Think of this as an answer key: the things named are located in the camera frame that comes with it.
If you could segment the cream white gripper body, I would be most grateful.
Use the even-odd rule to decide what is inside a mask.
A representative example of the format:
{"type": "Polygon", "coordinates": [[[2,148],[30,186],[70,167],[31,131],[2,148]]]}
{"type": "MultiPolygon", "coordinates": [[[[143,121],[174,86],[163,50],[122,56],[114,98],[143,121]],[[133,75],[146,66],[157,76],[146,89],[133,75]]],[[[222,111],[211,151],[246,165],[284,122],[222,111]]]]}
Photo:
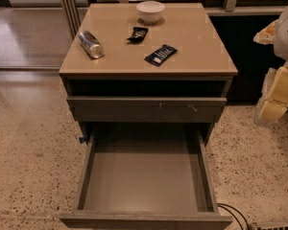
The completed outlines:
{"type": "Polygon", "coordinates": [[[277,20],[257,33],[253,41],[262,45],[272,44],[275,55],[288,61],[288,7],[277,20]]]}

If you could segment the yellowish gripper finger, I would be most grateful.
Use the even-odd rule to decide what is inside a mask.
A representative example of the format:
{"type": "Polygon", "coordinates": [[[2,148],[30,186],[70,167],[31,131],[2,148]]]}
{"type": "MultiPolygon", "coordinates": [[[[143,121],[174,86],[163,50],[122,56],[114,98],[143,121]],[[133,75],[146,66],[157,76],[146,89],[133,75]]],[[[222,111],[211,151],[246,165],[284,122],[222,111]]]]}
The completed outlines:
{"type": "Polygon", "coordinates": [[[288,107],[288,61],[276,71],[268,101],[288,107]]]}
{"type": "Polygon", "coordinates": [[[268,93],[273,85],[275,76],[276,69],[270,68],[263,81],[261,97],[257,102],[254,116],[254,122],[260,127],[270,127],[276,124],[288,110],[286,106],[280,103],[268,101],[268,93]]]}

